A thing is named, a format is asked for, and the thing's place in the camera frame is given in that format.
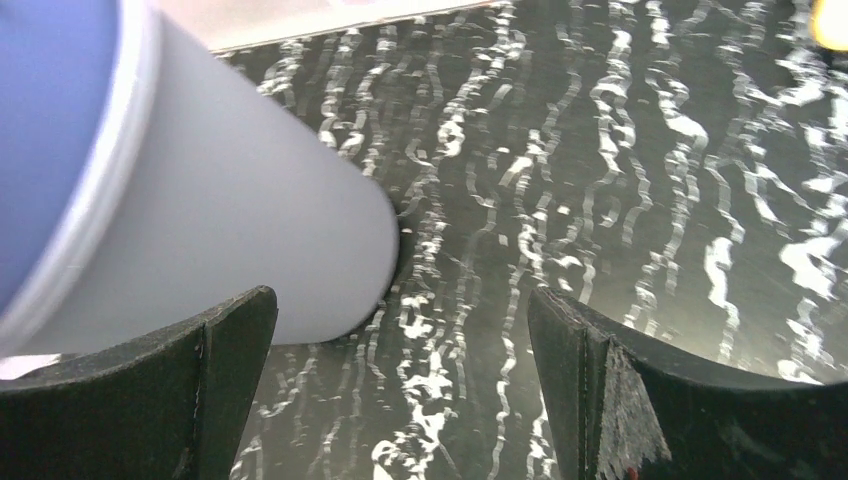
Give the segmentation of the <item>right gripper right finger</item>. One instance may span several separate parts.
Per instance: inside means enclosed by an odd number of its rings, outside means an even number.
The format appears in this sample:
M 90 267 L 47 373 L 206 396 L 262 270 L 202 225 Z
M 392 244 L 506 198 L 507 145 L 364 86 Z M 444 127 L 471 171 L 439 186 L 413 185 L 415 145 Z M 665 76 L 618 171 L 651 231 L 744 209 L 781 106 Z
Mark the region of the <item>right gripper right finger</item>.
M 843 479 L 847 386 L 729 367 L 545 286 L 527 320 L 565 479 Z

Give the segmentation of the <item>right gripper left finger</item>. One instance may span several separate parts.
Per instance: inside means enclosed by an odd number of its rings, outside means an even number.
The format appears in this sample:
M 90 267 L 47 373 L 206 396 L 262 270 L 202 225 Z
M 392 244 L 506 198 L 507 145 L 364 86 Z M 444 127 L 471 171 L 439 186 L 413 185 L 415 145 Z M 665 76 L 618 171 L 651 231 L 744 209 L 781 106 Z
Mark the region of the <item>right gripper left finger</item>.
M 225 479 L 278 314 L 253 288 L 1 385 L 5 479 Z

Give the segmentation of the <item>grey plastic bucket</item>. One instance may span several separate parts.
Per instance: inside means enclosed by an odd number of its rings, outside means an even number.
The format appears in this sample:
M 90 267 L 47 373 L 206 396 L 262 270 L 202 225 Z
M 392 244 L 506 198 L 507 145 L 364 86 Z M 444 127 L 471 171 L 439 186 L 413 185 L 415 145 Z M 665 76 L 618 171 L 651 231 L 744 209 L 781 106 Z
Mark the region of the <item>grey plastic bucket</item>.
M 277 345 L 323 342 L 375 310 L 395 271 L 384 190 L 162 14 L 152 110 L 127 186 L 68 294 L 16 355 L 89 353 L 255 286 Z

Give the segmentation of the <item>blue plastic bucket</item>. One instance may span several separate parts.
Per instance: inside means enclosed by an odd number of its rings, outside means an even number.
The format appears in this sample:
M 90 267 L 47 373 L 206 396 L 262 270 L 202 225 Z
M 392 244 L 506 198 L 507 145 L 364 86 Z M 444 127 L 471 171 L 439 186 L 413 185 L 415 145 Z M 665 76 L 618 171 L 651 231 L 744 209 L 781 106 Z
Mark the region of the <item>blue plastic bucket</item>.
M 1 5 L 1 351 L 58 311 L 129 185 L 155 96 L 150 1 Z

